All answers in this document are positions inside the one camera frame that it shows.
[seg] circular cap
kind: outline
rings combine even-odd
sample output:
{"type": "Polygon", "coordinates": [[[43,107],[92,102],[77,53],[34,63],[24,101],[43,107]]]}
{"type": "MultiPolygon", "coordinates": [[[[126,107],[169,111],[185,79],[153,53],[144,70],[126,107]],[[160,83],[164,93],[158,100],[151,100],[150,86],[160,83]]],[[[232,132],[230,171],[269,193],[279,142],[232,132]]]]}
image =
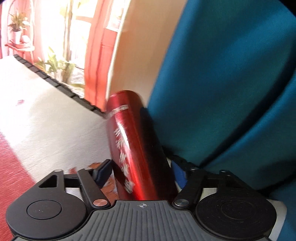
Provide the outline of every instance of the circular cap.
{"type": "Polygon", "coordinates": [[[187,206],[187,205],[189,204],[189,201],[186,200],[186,199],[177,199],[177,200],[175,201],[175,204],[176,204],[177,206],[179,206],[179,207],[185,207],[185,206],[187,206]]]}
{"type": "Polygon", "coordinates": [[[45,220],[54,218],[62,210],[61,205],[58,202],[52,200],[41,200],[32,203],[28,209],[27,213],[35,219],[45,220]]]}
{"type": "Polygon", "coordinates": [[[276,221],[276,211],[270,202],[253,190],[240,188],[203,198],[195,214],[201,226],[227,240],[260,239],[276,221]]]}
{"type": "Polygon", "coordinates": [[[94,205],[97,206],[97,207],[102,207],[102,206],[105,206],[107,204],[108,204],[108,201],[105,200],[105,199],[94,200],[94,205]]]}

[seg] red thermos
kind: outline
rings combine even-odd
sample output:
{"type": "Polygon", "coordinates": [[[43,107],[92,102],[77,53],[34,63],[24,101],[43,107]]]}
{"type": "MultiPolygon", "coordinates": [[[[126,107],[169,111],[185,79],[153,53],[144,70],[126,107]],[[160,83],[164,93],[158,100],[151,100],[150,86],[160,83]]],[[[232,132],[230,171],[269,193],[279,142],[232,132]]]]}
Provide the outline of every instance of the red thermos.
{"type": "Polygon", "coordinates": [[[120,91],[107,102],[107,130],[120,200],[168,200],[177,195],[173,173],[140,97],[120,91]]]}

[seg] gray ribbed plate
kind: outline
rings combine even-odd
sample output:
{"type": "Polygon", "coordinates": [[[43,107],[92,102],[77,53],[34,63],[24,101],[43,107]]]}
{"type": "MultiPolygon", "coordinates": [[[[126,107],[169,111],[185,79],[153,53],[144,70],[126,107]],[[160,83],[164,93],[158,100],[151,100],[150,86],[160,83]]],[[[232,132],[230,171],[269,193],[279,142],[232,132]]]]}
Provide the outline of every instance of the gray ribbed plate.
{"type": "Polygon", "coordinates": [[[167,201],[117,201],[111,209],[95,211],[85,226],[60,240],[222,241],[203,231],[190,212],[173,209],[167,201]]]}

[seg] teal fabric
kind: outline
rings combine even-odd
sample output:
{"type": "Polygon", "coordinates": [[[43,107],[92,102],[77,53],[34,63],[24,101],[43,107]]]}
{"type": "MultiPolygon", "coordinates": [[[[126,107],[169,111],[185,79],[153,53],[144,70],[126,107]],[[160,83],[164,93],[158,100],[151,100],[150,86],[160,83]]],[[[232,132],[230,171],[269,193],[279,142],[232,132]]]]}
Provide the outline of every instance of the teal fabric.
{"type": "MultiPolygon", "coordinates": [[[[148,104],[160,142],[255,189],[285,179],[296,170],[295,69],[296,17],[280,1],[188,0],[148,104]]],[[[279,241],[295,241],[296,189],[279,190],[291,210],[279,241]]]]}

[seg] red fabric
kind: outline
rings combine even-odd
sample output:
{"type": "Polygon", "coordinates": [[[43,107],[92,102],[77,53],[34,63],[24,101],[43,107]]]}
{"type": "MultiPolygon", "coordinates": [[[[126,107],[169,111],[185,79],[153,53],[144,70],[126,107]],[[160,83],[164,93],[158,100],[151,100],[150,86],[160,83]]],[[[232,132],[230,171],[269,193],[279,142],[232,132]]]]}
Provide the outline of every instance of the red fabric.
{"type": "Polygon", "coordinates": [[[5,220],[7,207],[33,185],[34,181],[0,132],[0,237],[2,241],[12,239],[5,220]]]}
{"type": "Polygon", "coordinates": [[[98,1],[85,55],[85,99],[106,109],[107,77],[117,32],[106,29],[112,0],[98,1]]]}

